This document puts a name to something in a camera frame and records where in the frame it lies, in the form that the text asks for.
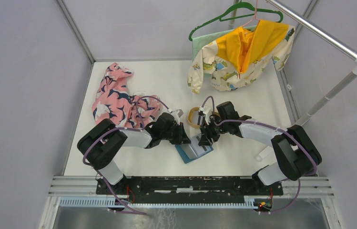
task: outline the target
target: metal rod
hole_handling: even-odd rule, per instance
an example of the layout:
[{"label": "metal rod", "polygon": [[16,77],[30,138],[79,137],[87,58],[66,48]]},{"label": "metal rod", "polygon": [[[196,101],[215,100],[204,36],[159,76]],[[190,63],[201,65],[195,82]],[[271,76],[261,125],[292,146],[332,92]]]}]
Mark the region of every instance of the metal rod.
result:
[{"label": "metal rod", "polygon": [[338,94],[342,89],[344,89],[350,82],[352,82],[357,75],[350,72],[342,81],[340,81],[329,93],[327,93],[323,98],[321,98],[312,108],[306,112],[301,118],[299,118],[295,124],[303,125],[307,122],[312,115],[314,115],[318,110],[320,110],[328,101],[330,101],[336,94]]},{"label": "metal rod", "polygon": [[279,10],[284,12],[286,15],[294,19],[295,21],[299,22],[306,28],[308,28],[310,31],[313,33],[317,34],[319,37],[321,37],[323,40],[326,42],[330,43],[343,53],[345,53],[347,56],[352,58],[354,61],[357,60],[357,51],[353,50],[352,48],[348,47],[346,44],[344,44],[342,41],[338,40],[337,38],[333,37],[317,25],[309,22],[307,19],[304,17],[300,16],[298,13],[281,3],[280,1],[276,0],[267,0],[270,4],[273,6],[277,7]]},{"label": "metal rod", "polygon": [[[233,2],[233,5],[234,4],[238,4],[240,0],[234,0]],[[235,9],[233,12],[232,12],[232,15],[230,16],[231,18],[234,18],[236,16],[236,13],[237,13],[237,9]],[[233,28],[235,27],[235,19],[231,19],[230,22],[229,22],[229,30],[232,30]]]},{"label": "metal rod", "polygon": [[[307,5],[307,7],[305,9],[305,12],[303,12],[302,16],[306,19],[310,18],[310,15],[312,14],[312,12],[315,9],[318,2],[319,2],[319,0],[310,0],[309,4]],[[303,26],[300,23],[298,23],[295,28],[294,42],[297,40],[302,29],[303,29]]]}]

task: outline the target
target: white wall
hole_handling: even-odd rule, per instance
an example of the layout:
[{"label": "white wall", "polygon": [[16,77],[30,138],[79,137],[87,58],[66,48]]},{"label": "white wall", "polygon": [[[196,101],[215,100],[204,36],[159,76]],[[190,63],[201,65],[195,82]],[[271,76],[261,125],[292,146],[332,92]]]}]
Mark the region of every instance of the white wall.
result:
[{"label": "white wall", "polygon": [[0,1],[0,229],[38,226],[89,68],[55,1]]},{"label": "white wall", "polygon": [[[357,50],[357,0],[320,1],[311,21]],[[355,66],[349,57],[303,30],[286,64],[296,103],[306,112]],[[357,79],[305,125],[323,157],[345,228],[357,228]]]},{"label": "white wall", "polygon": [[[255,5],[255,0],[248,2]],[[283,2],[303,13],[309,0]],[[190,60],[191,30],[223,14],[233,0],[65,0],[65,3],[96,60]],[[258,7],[274,9],[264,0],[259,1]],[[241,9],[237,15],[250,13],[253,12]],[[266,13],[258,16],[279,18]],[[235,25],[250,19],[237,19]],[[286,15],[283,22],[296,25]],[[193,37],[227,30],[228,25],[229,21],[214,22],[197,30]]]}]

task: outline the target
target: metal frame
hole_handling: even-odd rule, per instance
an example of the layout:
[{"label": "metal frame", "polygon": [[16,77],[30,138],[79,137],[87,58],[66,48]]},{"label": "metal frame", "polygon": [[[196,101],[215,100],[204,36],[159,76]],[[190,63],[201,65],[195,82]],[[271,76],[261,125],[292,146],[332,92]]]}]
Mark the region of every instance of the metal frame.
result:
[{"label": "metal frame", "polygon": [[[305,12],[303,12],[302,16],[305,18],[309,18],[318,2],[319,2],[319,0],[310,0],[310,2],[307,4]],[[300,23],[298,23],[295,28],[296,32],[295,32],[294,43],[296,42],[297,38],[299,37],[302,29],[303,29],[303,26]],[[294,96],[292,94],[292,86],[286,76],[285,68],[276,72],[276,74],[279,79],[279,85],[282,88],[282,95],[284,96],[286,109],[288,110],[288,114],[289,114],[289,119],[292,124],[295,124],[295,122],[300,119],[300,112],[299,112],[299,109],[297,108],[296,102],[294,100]]]},{"label": "metal frame", "polygon": [[[58,207],[97,207],[97,208],[120,208],[115,205],[115,198],[112,195],[97,195],[97,180],[95,176],[55,176],[49,190],[45,210],[39,224],[40,229],[52,229],[55,222]],[[320,198],[323,202],[325,215],[330,229],[340,229],[334,207],[335,197],[327,177],[302,177],[300,178],[301,188],[298,198],[311,199]],[[274,196],[279,198],[293,198],[295,196],[298,182],[284,181],[282,183],[284,195]],[[119,195],[119,198],[126,198],[126,195]],[[268,198],[268,196],[244,196],[244,204],[132,204],[134,208],[252,208],[253,202],[258,198]]]},{"label": "metal frame", "polygon": [[[66,18],[67,23],[72,29],[76,39],[79,44],[83,48],[87,58],[91,63],[94,63],[96,60],[92,56],[87,44],[84,41],[83,36],[81,35],[76,23],[74,22],[72,16],[70,15],[69,10],[66,7],[66,4],[63,0],[55,0],[59,5],[61,12]],[[353,50],[340,40],[336,39],[320,27],[315,24],[309,22],[303,16],[300,16],[292,9],[288,8],[286,5],[277,0],[266,0],[280,11],[297,21],[299,24],[297,28],[302,28],[301,25],[308,28],[310,31],[321,37],[326,42],[330,43],[345,55],[349,56],[357,63],[357,51]],[[305,10],[304,16],[308,17],[313,8],[316,6],[318,0],[311,0],[307,9]],[[229,27],[234,25],[234,20],[230,21]],[[281,72],[282,78],[282,87],[287,88],[288,83],[286,79],[286,74],[284,71]],[[320,99],[306,114],[304,114],[301,118],[299,118],[299,114],[297,112],[297,108],[295,103],[293,102],[293,97],[291,93],[285,93],[287,97],[290,99],[287,104],[289,104],[290,109],[292,110],[293,119],[299,118],[296,121],[296,124],[302,125],[306,121],[310,119],[310,117],[315,114],[319,109],[321,109],[331,98],[333,98],[336,94],[338,94],[343,88],[345,88],[349,83],[351,83],[357,77],[357,67],[353,69],[351,73],[349,73],[339,84],[337,84],[326,96]],[[99,197],[95,194],[97,181],[95,177],[54,177],[52,181],[52,185],[48,194],[48,198],[46,201],[44,213],[42,215],[41,222],[39,224],[39,228],[41,229],[50,229],[53,227],[56,213],[58,210],[58,206],[61,203],[62,198],[65,197],[75,197],[75,198],[103,198]],[[291,198],[296,190],[297,190],[297,182],[286,181],[283,183],[284,187],[284,195],[283,196],[275,196],[274,198]],[[246,196],[245,201],[253,198],[265,198],[263,196]],[[340,222],[337,218],[337,211],[335,208],[335,199],[334,193],[331,189],[331,185],[327,179],[327,177],[302,177],[301,178],[301,192],[298,198],[320,198],[322,199],[323,206],[325,208],[325,214],[327,220],[330,224],[331,229],[339,229],[341,228]],[[166,206],[154,206],[159,208],[164,208]]]},{"label": "metal frame", "polygon": [[90,61],[91,64],[95,62],[94,57],[92,56],[92,53],[87,46],[86,41],[84,41],[84,38],[82,36],[82,33],[80,32],[79,28],[76,25],[76,22],[74,21],[73,17],[71,16],[69,9],[66,6],[66,3],[63,0],[55,0],[55,2],[58,4],[59,9],[61,10],[63,16],[65,17],[67,24],[69,25],[71,31],[73,32],[74,36],[76,37],[77,41],[79,42],[80,46],[83,49],[84,54],[86,55],[87,59]]},{"label": "metal frame", "polygon": [[[338,40],[328,32],[324,31],[314,23],[308,21],[303,16],[296,13],[294,10],[290,9],[283,3],[277,0],[266,0],[273,6],[277,7],[280,11],[297,21],[299,24],[308,28],[314,34],[328,42],[329,44],[336,47],[338,50],[343,52],[345,55],[353,59],[357,63],[357,51],[351,47],[344,44],[342,41]],[[301,118],[299,118],[295,124],[303,125],[306,123],[312,115],[319,111],[328,101],[330,101],[334,96],[336,96],[342,89],[344,89],[348,84],[350,84],[357,77],[357,67],[355,67],[351,73],[349,73],[342,81],[340,81],[333,89],[330,90],[323,98],[321,98],[312,108],[306,112]]]}]

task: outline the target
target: purple cable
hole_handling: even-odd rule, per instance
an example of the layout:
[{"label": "purple cable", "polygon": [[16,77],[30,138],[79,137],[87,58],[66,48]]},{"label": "purple cable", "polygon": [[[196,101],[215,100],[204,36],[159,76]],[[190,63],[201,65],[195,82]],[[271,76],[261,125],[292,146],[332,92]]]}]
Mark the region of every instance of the purple cable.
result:
[{"label": "purple cable", "polygon": [[[116,127],[114,129],[111,129],[107,132],[105,132],[103,135],[101,135],[99,138],[97,138],[92,144],[91,146],[87,149],[87,151],[84,153],[84,156],[83,156],[83,163],[85,165],[88,165],[88,166],[91,166],[90,163],[86,162],[86,158],[87,158],[87,155],[89,154],[89,152],[94,148],[94,146],[99,143],[101,141],[101,139],[105,138],[107,135],[109,135],[110,133],[116,131],[116,130],[124,130],[124,129],[127,129],[127,130],[132,130],[132,131],[140,131],[139,129],[134,129],[134,128],[127,128],[127,127]],[[115,194],[114,190],[111,188],[111,185],[110,183],[108,182],[108,180],[98,171],[96,170],[98,174],[100,174],[100,176],[102,176],[105,184],[107,185],[107,188],[111,191],[112,195],[115,197],[115,199],[117,201],[119,201],[124,207],[126,207],[127,209],[131,210],[132,212],[129,212],[129,211],[117,211],[118,213],[121,213],[121,214],[137,214],[137,215],[147,215],[146,213],[144,212],[140,212],[140,211],[137,211],[133,208],[131,208],[130,206],[128,206],[127,204],[125,204],[121,199],[118,198],[118,196]]]},{"label": "purple cable", "polygon": [[317,172],[317,165],[315,163],[315,161],[313,160],[313,158],[310,156],[310,154],[305,150],[305,148],[298,142],[296,141],[296,139],[290,135],[286,130],[283,130],[283,129],[280,129],[280,128],[276,128],[275,126],[271,126],[271,125],[268,125],[268,124],[265,124],[265,123],[260,123],[260,122],[253,122],[253,121],[247,121],[247,120],[233,120],[233,119],[227,119],[227,120],[223,120],[221,121],[219,124],[218,123],[215,123],[215,125],[217,126],[220,126],[222,125],[223,123],[227,123],[227,122],[235,122],[235,123],[249,123],[249,124],[255,124],[255,125],[260,125],[260,126],[263,126],[263,127],[267,127],[267,128],[270,128],[270,129],[273,129],[273,130],[277,130],[283,134],[285,134],[287,137],[289,137],[298,147],[299,149],[302,150],[302,152],[306,155],[306,157],[309,159],[310,163],[312,163],[313,165],[313,171],[308,175],[313,175]]},{"label": "purple cable", "polygon": [[212,99],[212,109],[213,109],[214,114],[215,114],[215,100],[214,100],[214,98],[213,98],[211,95],[210,95],[210,96],[208,96],[208,97],[205,99],[204,103],[202,104],[202,107],[204,107],[204,106],[205,106],[206,101],[208,101],[208,99]]},{"label": "purple cable", "polygon": [[[283,134],[285,134],[287,137],[289,137],[301,150],[302,152],[306,155],[306,157],[309,159],[309,161],[312,163],[313,165],[313,172],[309,173],[308,175],[313,175],[317,172],[317,165],[315,163],[315,161],[313,160],[313,158],[310,156],[310,154],[306,151],[306,149],[298,142],[296,141],[296,139],[290,135],[286,130],[283,130],[283,129],[280,129],[280,128],[276,128],[275,126],[271,126],[271,125],[268,125],[268,124],[265,124],[265,123],[260,123],[260,122],[253,122],[253,121],[247,121],[247,120],[233,120],[233,119],[227,119],[227,120],[223,120],[221,121],[219,124],[215,122],[215,125],[217,126],[220,126],[222,125],[223,123],[227,123],[227,122],[235,122],[235,123],[249,123],[249,124],[255,124],[255,125],[260,125],[260,126],[263,126],[263,127],[266,127],[266,128],[270,128],[270,129],[273,129],[273,130],[277,130]],[[280,208],[280,209],[277,209],[277,210],[274,210],[274,211],[271,211],[270,213],[275,213],[275,212],[280,212],[282,210],[285,210],[287,209],[288,207],[292,206],[293,203],[296,201],[297,197],[299,196],[299,192],[300,192],[300,179],[297,180],[298,182],[298,186],[297,186],[297,192],[296,192],[296,195],[295,197],[291,200],[291,202],[286,205],[285,207],[283,208]]]},{"label": "purple cable", "polygon": [[144,98],[152,98],[152,99],[155,99],[155,100],[159,101],[161,104],[163,104],[163,106],[168,110],[168,106],[167,106],[165,103],[163,103],[163,101],[161,101],[161,100],[160,100],[159,98],[157,98],[157,97],[150,96],[150,95],[140,97],[140,98],[135,102],[135,106],[136,106],[136,112],[138,113],[138,116],[139,116],[139,118],[140,118],[140,120],[141,120],[142,129],[144,129],[144,121],[143,121],[142,115],[139,113],[138,102],[139,102],[139,100],[144,99]]}]

